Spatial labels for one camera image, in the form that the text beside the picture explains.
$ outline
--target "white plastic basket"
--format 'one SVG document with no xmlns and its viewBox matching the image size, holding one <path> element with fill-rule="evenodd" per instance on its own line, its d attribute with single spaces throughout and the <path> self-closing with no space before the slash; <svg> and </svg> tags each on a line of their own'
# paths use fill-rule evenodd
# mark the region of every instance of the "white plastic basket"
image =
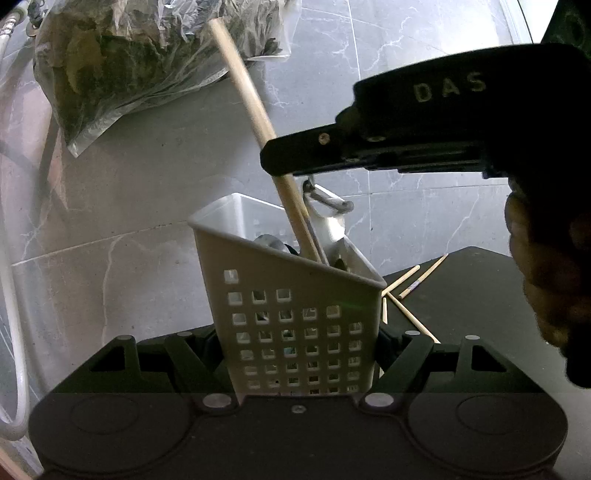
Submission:
<svg viewBox="0 0 591 480">
<path fill-rule="evenodd" d="M 352 273 L 255 244 L 294 247 L 283 208 L 234 193 L 189 219 L 236 393 L 314 395 L 371 386 L 384 280 L 344 237 Z"/>
</svg>

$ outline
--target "hand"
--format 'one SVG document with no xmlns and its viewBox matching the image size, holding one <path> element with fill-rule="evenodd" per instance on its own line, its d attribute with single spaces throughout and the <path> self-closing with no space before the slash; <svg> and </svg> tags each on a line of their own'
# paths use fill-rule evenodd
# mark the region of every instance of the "hand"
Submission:
<svg viewBox="0 0 591 480">
<path fill-rule="evenodd" d="M 505 205 L 509 248 L 524 275 L 524 293 L 542 337 L 563 349 L 573 326 L 591 323 L 591 296 L 583 291 L 585 267 L 568 252 L 532 240 L 527 205 L 519 199 L 519 187 L 509 184 L 513 190 Z M 591 252 L 591 212 L 571 222 L 569 235 L 576 249 Z"/>
</svg>

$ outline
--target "black table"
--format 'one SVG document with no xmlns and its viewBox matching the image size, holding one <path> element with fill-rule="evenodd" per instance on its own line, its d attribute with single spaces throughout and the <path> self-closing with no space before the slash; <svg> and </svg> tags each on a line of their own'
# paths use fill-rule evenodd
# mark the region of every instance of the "black table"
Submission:
<svg viewBox="0 0 591 480">
<path fill-rule="evenodd" d="M 421 264 L 392 294 L 402 292 L 436 260 Z M 390 284 L 404 272 L 384 279 Z M 521 283 L 511 257 L 468 247 L 451 253 L 402 302 L 441 343 L 460 343 L 465 335 L 479 335 L 551 394 L 569 420 L 556 472 L 565 480 L 589 480 L 591 390 L 578 388 L 565 377 L 564 359 L 541 338 Z M 391 301 L 388 324 L 400 331 L 416 330 Z"/>
</svg>

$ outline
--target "white hose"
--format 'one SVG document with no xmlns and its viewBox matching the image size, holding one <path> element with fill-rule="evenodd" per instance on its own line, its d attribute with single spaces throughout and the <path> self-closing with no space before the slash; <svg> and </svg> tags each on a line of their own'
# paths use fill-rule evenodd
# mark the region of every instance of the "white hose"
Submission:
<svg viewBox="0 0 591 480">
<path fill-rule="evenodd" d="M 0 30 L 0 65 L 4 59 L 8 40 L 10 40 L 14 27 L 27 16 L 27 6 L 28 1 L 22 1 L 5 17 L 4 26 Z M 12 352 L 14 354 L 14 367 L 17 375 L 17 414 L 10 423 L 0 420 L 0 436 L 7 440 L 19 440 L 27 432 L 29 419 L 29 382 L 21 319 L 18 313 L 17 292 L 14 288 L 12 265 L 8 255 L 6 229 L 4 228 L 4 220 L 2 218 L 0 218 L 0 284 L 2 285 L 2 292 L 4 294 L 10 337 L 12 340 Z"/>
</svg>

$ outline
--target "clear plastic bag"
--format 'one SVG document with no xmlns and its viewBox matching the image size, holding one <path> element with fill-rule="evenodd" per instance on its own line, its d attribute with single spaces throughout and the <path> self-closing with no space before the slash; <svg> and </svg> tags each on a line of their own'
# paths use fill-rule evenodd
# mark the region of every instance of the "clear plastic bag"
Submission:
<svg viewBox="0 0 591 480">
<path fill-rule="evenodd" d="M 60 0 L 35 41 L 35 79 L 78 156 L 122 115 L 218 80 L 206 26 L 222 17 L 244 59 L 281 60 L 301 0 Z"/>
</svg>

